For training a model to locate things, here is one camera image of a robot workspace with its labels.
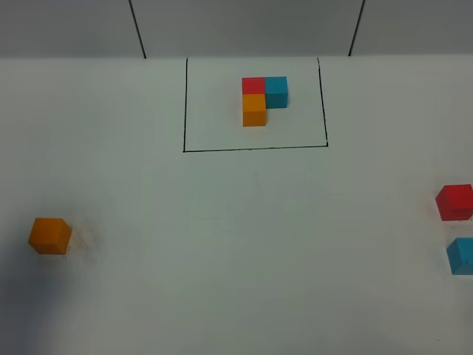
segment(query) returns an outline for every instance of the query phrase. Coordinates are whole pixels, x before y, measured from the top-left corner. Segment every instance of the orange cube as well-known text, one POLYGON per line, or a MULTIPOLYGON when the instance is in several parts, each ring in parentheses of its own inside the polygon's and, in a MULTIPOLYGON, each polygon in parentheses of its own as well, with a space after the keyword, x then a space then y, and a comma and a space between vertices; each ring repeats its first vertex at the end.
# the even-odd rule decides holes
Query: orange cube
POLYGON ((265 94, 243 95, 243 126, 266 126, 265 94))
POLYGON ((36 218, 28 243, 39 254, 65 255, 71 228, 61 218, 36 218))

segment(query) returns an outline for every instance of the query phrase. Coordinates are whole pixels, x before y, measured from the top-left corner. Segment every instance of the white table surface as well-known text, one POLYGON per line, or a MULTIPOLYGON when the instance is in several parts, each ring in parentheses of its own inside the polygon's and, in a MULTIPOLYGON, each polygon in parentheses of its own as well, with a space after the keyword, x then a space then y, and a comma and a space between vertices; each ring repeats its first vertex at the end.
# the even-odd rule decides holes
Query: white table surface
POLYGON ((471 354, 473 58, 321 72, 329 148, 182 153, 185 59, 0 61, 2 353, 471 354))

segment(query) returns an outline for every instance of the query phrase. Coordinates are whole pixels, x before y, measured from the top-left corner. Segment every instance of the toy block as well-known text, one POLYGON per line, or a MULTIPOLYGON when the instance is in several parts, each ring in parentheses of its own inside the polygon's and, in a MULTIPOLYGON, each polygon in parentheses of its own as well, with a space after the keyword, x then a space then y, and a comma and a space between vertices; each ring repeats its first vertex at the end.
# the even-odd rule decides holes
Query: toy block
POLYGON ((265 93, 265 79, 264 78, 243 78, 242 89, 243 89, 243 95, 264 94, 265 93))
POLYGON ((265 94, 243 95, 243 126, 266 126, 265 94))
POLYGON ((65 255, 71 233, 61 218, 36 218, 28 243, 39 254, 65 255))
POLYGON ((453 275, 473 275, 473 238, 457 238, 446 249, 453 275))
POLYGON ((435 201, 442 220, 469 220, 473 215, 471 185, 445 185, 435 201))
POLYGON ((289 89, 285 76, 271 76, 265 78, 265 90, 267 109, 285 109, 287 107, 289 89))

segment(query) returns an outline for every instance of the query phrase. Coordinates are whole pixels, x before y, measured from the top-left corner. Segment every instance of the black rectangle outline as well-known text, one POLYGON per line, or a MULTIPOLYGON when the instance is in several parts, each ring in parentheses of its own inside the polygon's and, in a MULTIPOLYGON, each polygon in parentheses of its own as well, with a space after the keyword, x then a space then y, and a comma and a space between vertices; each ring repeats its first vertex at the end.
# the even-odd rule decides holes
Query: black rectangle outline
POLYGON ((322 104, 322 114, 324 117, 324 129, 325 129, 325 141, 326 144, 323 146, 269 146, 262 148, 233 148, 233 149, 202 149, 202 150, 186 150, 186 130, 187 130, 187 77, 188 77, 188 62, 189 58, 186 58, 186 95, 184 99, 184 146, 183 153, 202 153, 202 152, 236 152, 239 150, 270 150, 270 149, 306 149, 306 148, 328 148, 328 134, 327 134, 327 119, 325 118, 325 105, 324 105, 324 91, 322 89, 322 76, 320 71, 320 60, 317 57, 317 64, 319 66, 319 86, 320 86, 320 99, 322 104))

